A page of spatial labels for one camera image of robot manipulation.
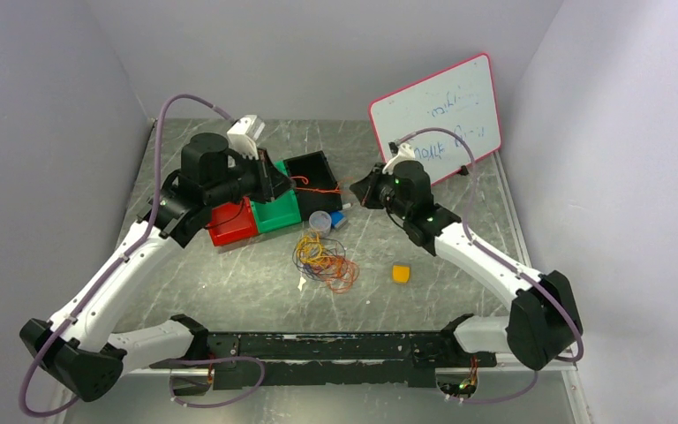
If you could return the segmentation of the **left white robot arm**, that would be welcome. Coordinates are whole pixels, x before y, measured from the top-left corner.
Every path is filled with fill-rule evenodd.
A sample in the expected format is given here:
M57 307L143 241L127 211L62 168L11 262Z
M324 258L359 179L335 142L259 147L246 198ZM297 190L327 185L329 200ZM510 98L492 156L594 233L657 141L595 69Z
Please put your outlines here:
M19 332L36 365L76 398L92 402L129 372L171 360L197 367L209 358L207 329L177 314L155 327L114 329L141 286L181 253L227 203L275 201L294 186L263 148L238 153L216 133L194 135L180 165L161 183L119 248L91 281L47 321L29 320Z

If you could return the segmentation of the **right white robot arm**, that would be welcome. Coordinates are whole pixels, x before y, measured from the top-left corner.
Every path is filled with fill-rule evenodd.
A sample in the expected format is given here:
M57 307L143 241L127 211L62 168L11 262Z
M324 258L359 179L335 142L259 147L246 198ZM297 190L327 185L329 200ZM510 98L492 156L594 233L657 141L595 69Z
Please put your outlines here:
M441 342L448 364L461 366L474 353L511 353L535 371L554 360L575 362L571 345L582 348L583 324L571 284L561 272L547 274L497 250L463 219L437 203L420 163L406 161L387 174L377 163L350 185L358 203L401 221L408 239L473 276L508 310L506 317L471 316L458 320Z

